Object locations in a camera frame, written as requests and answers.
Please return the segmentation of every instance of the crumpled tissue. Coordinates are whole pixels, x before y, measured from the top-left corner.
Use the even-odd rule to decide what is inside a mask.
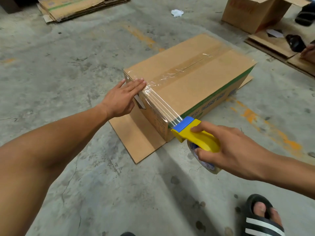
[[[172,14],[174,17],[181,17],[181,16],[184,14],[184,12],[175,9],[175,10],[172,10],[172,11],[171,11],[171,14]]]

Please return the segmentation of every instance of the green stripe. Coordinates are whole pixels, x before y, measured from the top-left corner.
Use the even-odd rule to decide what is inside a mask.
[[[191,109],[187,110],[186,112],[184,112],[182,115],[180,115],[180,117],[182,119],[184,119],[185,117],[187,117],[188,115],[190,115],[192,112],[196,111],[199,107],[201,107],[203,104],[205,104],[206,102],[208,102],[210,99],[212,99],[214,96],[216,96],[217,94],[219,94],[220,92],[222,92],[223,90],[225,90],[226,88],[228,88],[229,86],[231,86],[232,84],[236,83],[237,81],[239,81],[241,78],[243,78],[244,76],[248,75],[250,73],[250,71],[252,71],[252,69],[254,68],[251,67],[250,69],[246,70],[245,72],[243,72],[242,74],[240,74],[239,76],[237,76],[235,79],[232,79],[230,82],[228,82],[226,85],[224,85],[222,88],[218,89],[217,91],[215,91],[213,94],[211,94],[210,96],[208,96],[207,98],[203,99],[201,102],[197,103],[195,106],[193,106]]]
[[[65,4],[59,5],[59,6],[48,8],[48,10],[51,11],[51,10],[55,10],[55,9],[58,9],[58,8],[61,8],[61,7],[66,7],[68,5],[71,5],[73,3],[77,3],[77,2],[80,2],[80,1],[83,1],[83,0],[73,0],[72,2],[68,2],[68,3],[65,3]]]

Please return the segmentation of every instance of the clear packing tape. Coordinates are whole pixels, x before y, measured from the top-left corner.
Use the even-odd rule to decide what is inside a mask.
[[[160,114],[160,117],[168,123],[169,127],[173,128],[179,124],[183,118],[160,97],[157,91],[162,89],[164,86],[183,78],[187,74],[195,71],[196,68],[202,67],[229,50],[231,50],[230,47],[220,43],[153,78],[137,76],[136,73],[133,73],[133,70],[129,70],[126,72],[127,82],[136,78],[144,78],[144,80],[147,81],[146,87],[142,90],[145,101],[153,110]]]

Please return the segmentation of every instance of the white stripe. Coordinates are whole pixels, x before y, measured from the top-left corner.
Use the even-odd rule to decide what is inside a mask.
[[[263,222],[263,221],[260,221],[257,219],[252,219],[252,218],[246,218],[246,222],[250,223],[250,224],[255,224],[255,225],[259,225],[259,226],[271,229],[271,230],[277,232],[278,234],[280,234],[281,236],[285,236],[285,234],[282,230],[278,229],[277,227],[275,227],[269,223],[266,223],[266,222]]]
[[[253,235],[253,236],[272,236],[270,234],[266,234],[266,233],[259,232],[257,230],[253,230],[253,229],[249,229],[249,228],[245,229],[245,233]]]

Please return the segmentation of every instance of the concrete floor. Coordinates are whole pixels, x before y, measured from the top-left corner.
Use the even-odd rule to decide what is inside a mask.
[[[50,25],[36,6],[1,10],[0,144],[94,106],[124,67],[205,32],[259,63],[234,96],[245,107],[227,101],[204,119],[314,164],[314,79],[243,43],[246,33],[220,22],[226,1],[132,0]],[[185,14],[175,19],[172,9]],[[106,123],[53,183],[27,235],[239,235],[241,206],[253,193],[278,209],[286,235],[314,234],[315,201],[225,171],[212,175],[176,140],[135,165]]]

